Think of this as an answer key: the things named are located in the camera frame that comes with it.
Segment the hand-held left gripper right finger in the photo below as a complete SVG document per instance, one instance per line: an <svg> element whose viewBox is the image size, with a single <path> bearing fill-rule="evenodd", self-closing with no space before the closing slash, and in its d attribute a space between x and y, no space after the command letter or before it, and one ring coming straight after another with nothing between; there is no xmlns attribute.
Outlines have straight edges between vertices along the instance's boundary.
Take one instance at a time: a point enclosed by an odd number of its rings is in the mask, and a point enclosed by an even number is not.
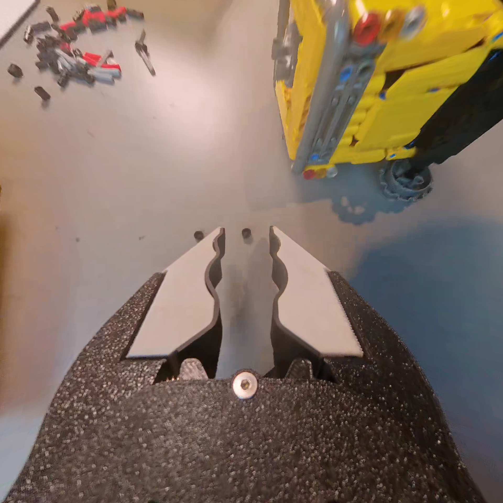
<svg viewBox="0 0 503 503"><path fill-rule="evenodd" d="M277 226L269 229L273 300L271 343L274 370L287 376L293 362L325 377L329 362L364 362L364 348L330 279L330 270Z"/></svg>

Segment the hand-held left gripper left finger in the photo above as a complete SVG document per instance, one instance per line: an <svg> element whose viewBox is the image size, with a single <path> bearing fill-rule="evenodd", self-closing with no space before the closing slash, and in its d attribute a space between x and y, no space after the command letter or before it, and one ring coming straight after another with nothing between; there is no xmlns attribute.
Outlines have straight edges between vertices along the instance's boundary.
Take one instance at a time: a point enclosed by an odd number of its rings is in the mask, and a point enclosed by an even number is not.
<svg viewBox="0 0 503 503"><path fill-rule="evenodd" d="M157 379L179 377L183 361L198 360L217 374L222 344L221 307L225 229L217 227L164 271L126 349L128 360L164 360Z"/></svg>

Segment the grey toothed wheel hub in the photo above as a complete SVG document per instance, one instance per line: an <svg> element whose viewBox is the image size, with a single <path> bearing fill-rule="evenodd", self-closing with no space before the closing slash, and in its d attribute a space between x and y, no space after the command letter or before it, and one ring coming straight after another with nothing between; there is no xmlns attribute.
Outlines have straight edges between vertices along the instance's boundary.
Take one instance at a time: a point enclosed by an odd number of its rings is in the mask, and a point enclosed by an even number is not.
<svg viewBox="0 0 503 503"><path fill-rule="evenodd" d="M433 189L430 166L411 159L387 161L380 167L379 183L387 200L412 203Z"/></svg>

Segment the yellow black toy brick vehicle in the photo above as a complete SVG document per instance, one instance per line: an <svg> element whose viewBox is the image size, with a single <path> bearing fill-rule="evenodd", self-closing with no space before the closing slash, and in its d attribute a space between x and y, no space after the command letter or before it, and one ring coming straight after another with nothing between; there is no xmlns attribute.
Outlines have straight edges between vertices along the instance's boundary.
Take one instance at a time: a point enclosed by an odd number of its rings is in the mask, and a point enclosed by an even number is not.
<svg viewBox="0 0 503 503"><path fill-rule="evenodd" d="M273 80L292 172L416 156L495 49L502 1L280 1Z"/></svg>

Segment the grey desk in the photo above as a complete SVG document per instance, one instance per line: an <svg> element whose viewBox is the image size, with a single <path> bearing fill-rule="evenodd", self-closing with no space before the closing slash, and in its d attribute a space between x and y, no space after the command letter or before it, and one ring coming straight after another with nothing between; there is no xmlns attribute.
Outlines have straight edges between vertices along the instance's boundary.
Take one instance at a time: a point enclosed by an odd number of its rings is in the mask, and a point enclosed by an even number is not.
<svg viewBox="0 0 503 503"><path fill-rule="evenodd" d="M384 199L371 166L305 181L273 92L277 1L118 2L145 21L78 47L113 50L122 78L62 91L22 31L47 5L67 21L87 3L106 1L41 1L1 48L1 500L79 352L196 230L226 230L217 376L270 370L277 225L402 337L502 502L502 123L410 205Z"/></svg>

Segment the grey axle with black connector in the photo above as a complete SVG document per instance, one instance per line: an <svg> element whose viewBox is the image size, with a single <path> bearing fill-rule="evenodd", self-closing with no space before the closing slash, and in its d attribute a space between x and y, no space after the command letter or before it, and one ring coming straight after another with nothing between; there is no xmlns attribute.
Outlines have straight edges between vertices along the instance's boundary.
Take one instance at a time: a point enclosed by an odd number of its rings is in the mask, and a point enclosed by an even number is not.
<svg viewBox="0 0 503 503"><path fill-rule="evenodd" d="M149 73L152 76L156 75L154 66L152 65L152 62L150 60L149 52L148 52L148 47L145 43L145 38L146 38L146 31L145 29L142 30L141 34L139 35L138 39L135 41L135 50L137 54L141 57L143 60L145 66L147 67Z"/></svg>

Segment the pile of red black pins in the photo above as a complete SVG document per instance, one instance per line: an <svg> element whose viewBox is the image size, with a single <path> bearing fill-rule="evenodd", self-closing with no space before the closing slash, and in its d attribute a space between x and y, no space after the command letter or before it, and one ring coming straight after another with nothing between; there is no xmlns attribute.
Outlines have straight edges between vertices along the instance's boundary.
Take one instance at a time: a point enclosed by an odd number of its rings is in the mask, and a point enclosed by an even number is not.
<svg viewBox="0 0 503 503"><path fill-rule="evenodd" d="M22 31L22 41L27 48L35 48L34 65L41 74L53 77L62 91L71 82L93 87L96 83L114 85L122 77L122 68L115 60L113 50L100 53L83 51L77 46L84 35L115 31L128 20L143 22L144 12L118 1L87 3L77 9L64 22L53 6L45 6L45 18L29 22Z"/></svg>

